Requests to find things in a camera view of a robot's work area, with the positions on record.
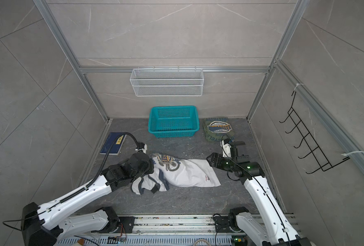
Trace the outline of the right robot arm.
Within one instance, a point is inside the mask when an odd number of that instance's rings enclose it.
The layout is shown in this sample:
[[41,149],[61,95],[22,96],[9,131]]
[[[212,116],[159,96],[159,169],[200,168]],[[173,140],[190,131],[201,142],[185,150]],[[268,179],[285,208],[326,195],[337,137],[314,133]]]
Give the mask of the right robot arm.
[[212,153],[207,162],[213,168],[234,173],[253,198],[263,220],[261,225],[246,208],[235,208],[229,212],[229,223],[233,230],[242,230],[257,246],[311,246],[286,218],[277,203],[268,180],[257,162],[248,156],[233,159],[225,154]]

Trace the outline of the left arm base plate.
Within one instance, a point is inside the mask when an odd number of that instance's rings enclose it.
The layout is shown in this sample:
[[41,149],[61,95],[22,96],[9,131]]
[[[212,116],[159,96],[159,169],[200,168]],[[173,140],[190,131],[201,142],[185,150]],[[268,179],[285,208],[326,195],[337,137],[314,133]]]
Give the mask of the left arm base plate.
[[111,223],[110,233],[132,233],[135,223],[134,216],[122,216],[117,219],[117,222]]

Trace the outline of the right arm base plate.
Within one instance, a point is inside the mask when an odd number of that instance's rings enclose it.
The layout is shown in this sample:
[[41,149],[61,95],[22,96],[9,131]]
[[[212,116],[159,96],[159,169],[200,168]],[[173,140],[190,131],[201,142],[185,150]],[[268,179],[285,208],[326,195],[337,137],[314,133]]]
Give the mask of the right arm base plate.
[[215,231],[217,233],[239,233],[241,230],[235,230],[231,227],[228,216],[222,216],[220,214],[212,215],[212,219],[215,225]]

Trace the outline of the white patterned tank top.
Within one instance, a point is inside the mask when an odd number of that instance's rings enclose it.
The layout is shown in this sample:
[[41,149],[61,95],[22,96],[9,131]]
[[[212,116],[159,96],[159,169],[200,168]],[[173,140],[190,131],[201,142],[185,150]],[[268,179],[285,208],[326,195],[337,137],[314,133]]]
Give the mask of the white patterned tank top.
[[138,178],[131,190],[136,195],[145,191],[153,194],[168,191],[171,186],[212,188],[221,185],[214,169],[204,159],[179,159],[170,155],[152,153],[154,171]]

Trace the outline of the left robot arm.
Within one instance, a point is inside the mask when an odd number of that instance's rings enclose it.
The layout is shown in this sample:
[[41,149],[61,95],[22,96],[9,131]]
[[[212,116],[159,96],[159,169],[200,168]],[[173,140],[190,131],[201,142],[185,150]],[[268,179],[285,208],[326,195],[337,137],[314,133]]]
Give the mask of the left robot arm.
[[153,173],[153,163],[143,151],[101,170],[98,177],[53,201],[23,208],[21,233],[26,246],[53,246],[81,233],[114,232],[120,220],[114,209],[104,207],[93,213],[75,215],[89,203]]

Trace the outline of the green tank top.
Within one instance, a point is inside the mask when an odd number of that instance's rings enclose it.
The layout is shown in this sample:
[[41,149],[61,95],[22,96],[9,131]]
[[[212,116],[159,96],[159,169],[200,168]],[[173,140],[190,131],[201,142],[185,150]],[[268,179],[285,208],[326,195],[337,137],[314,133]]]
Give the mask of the green tank top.
[[203,130],[208,142],[220,142],[222,139],[235,139],[235,132],[227,117],[203,119]]

